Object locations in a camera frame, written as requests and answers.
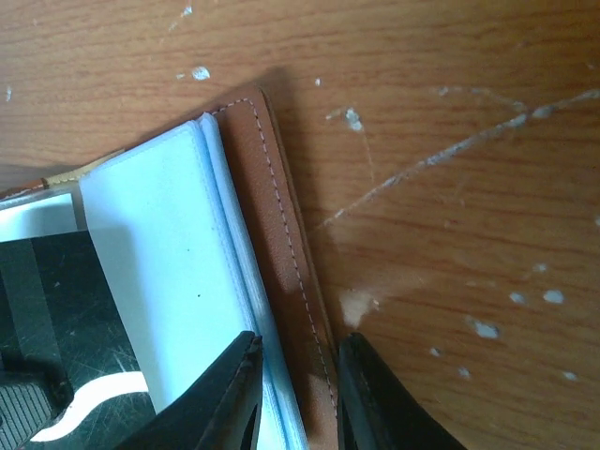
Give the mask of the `brown leather card holder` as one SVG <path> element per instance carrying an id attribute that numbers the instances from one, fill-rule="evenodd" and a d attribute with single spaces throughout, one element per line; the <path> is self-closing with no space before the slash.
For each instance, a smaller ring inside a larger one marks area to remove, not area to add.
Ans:
<path id="1" fill-rule="evenodd" d="M 329 326 L 261 88 L 231 91 L 136 147 L 2 192 L 1 245 L 76 232 L 91 237 L 140 366 L 100 384 L 146 389 L 155 418 L 249 331 L 263 346 L 255 449 L 337 447 Z M 1 360 L 2 447 L 67 435 L 94 394 Z"/>

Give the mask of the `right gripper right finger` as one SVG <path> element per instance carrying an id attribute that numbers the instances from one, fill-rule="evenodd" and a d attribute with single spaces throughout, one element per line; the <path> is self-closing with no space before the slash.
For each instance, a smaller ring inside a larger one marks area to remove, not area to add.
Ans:
<path id="1" fill-rule="evenodd" d="M 464 445 L 414 399 L 360 333 L 341 341 L 337 436 L 340 449 L 457 449 Z"/>

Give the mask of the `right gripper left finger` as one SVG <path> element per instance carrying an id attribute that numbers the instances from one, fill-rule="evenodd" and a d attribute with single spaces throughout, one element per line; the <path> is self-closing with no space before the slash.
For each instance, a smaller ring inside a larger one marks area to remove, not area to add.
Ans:
<path id="1" fill-rule="evenodd" d="M 255 449 L 263 403 L 263 340 L 244 331 L 202 376 L 119 449 Z"/>

